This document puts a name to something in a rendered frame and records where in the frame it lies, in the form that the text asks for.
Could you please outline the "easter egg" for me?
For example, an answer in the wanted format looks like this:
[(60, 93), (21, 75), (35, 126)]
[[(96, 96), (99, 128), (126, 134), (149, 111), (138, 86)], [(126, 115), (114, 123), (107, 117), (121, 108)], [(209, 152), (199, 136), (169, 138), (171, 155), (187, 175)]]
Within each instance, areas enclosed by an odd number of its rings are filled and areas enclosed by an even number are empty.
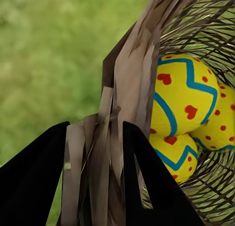
[(199, 149), (229, 153), (235, 149), (235, 88), (219, 83), (220, 99), (216, 113), (191, 135)]
[(190, 134), (175, 137), (150, 136), (148, 141), (177, 184), (183, 184), (192, 176), (197, 166), (199, 151)]
[(191, 135), (212, 119), (219, 99), (219, 85), (208, 64), (191, 54), (159, 58), (150, 136)]

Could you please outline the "wicker basket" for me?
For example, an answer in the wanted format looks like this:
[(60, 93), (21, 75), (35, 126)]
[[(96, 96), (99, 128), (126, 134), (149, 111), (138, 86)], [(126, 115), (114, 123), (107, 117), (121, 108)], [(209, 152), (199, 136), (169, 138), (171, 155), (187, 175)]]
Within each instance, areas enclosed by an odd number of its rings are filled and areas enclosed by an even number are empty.
[[(195, 4), (205, 3), (201, 7)], [(140, 18), (136, 21), (118, 44), (103, 60), (101, 102), (97, 114), (86, 116), (67, 126), (64, 165), (62, 174), (61, 212), (56, 226), (126, 226), (124, 161), (123, 161), (123, 122), (138, 126), (147, 140), (150, 136), (151, 118), (155, 93), (155, 82), (159, 58), (174, 54), (191, 54), (197, 60), (203, 58), (212, 60), (220, 67), (216, 68), (204, 61), (225, 85), (233, 84), (224, 73), (233, 78), (235, 68), (230, 68), (217, 58), (235, 65), (235, 34), (214, 32), (209, 26), (235, 26), (235, 23), (226, 24), (221, 21), (221, 15), (229, 8), (235, 8), (235, 0), (149, 0)], [(210, 12), (213, 10), (214, 12)], [(182, 22), (184, 17), (192, 17)], [(215, 29), (232, 30), (235, 28), (220, 27)], [(204, 32), (211, 37), (200, 34)], [(202, 41), (196, 36), (207, 38)], [(226, 38), (226, 37), (229, 38)], [(207, 45), (209, 52), (199, 50), (185, 50), (187, 45)], [(212, 57), (212, 54), (216, 54)], [(222, 152), (223, 153), (223, 152)], [(235, 207), (235, 193), (226, 197), (235, 190), (235, 186), (224, 194), (221, 192), (230, 184), (235, 175), (232, 166), (229, 168), (229, 158), (223, 166), (227, 153), (221, 152), (212, 166), (202, 173), (199, 171), (209, 162), (211, 151), (202, 149), (199, 153), (197, 166), (192, 176), (180, 185), (183, 192), (195, 191), (202, 182), (205, 186), (194, 195), (186, 195), (205, 226), (221, 226), (232, 221), (227, 226), (235, 226), (235, 211), (221, 221), (211, 222), (210, 219), (222, 216), (229, 208)], [(153, 210), (145, 182), (134, 154), (142, 207)], [(223, 169), (215, 180), (207, 183), (217, 169)], [(220, 176), (224, 169), (227, 172)], [(212, 172), (207, 181), (203, 181)], [(225, 179), (227, 174), (232, 174)], [(221, 177), (215, 187), (211, 187)], [(217, 188), (225, 182), (221, 190)], [(215, 194), (205, 201), (194, 202), (209, 192)], [(147, 194), (147, 195), (145, 195)], [(218, 198), (212, 199), (215, 195)], [(224, 199), (222, 203), (214, 204)], [(208, 206), (197, 207), (203, 203)], [(227, 208), (219, 207), (230, 203)], [(216, 206), (211, 211), (201, 210)], [(219, 213), (217, 216), (206, 217), (209, 214)]]

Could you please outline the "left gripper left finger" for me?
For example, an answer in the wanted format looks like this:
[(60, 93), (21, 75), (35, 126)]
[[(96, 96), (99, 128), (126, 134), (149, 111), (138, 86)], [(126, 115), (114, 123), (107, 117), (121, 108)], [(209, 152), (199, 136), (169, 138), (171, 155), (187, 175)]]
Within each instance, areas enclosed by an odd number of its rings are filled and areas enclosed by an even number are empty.
[(0, 226), (46, 226), (69, 125), (53, 125), (0, 168)]

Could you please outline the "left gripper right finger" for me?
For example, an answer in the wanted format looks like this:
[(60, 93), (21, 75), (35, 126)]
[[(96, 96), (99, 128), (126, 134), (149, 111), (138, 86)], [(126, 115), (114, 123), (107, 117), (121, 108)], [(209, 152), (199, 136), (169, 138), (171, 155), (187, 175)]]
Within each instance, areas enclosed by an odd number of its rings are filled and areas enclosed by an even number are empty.
[[(143, 208), (136, 155), (153, 210)], [(205, 226), (142, 130), (123, 122), (126, 226)]]

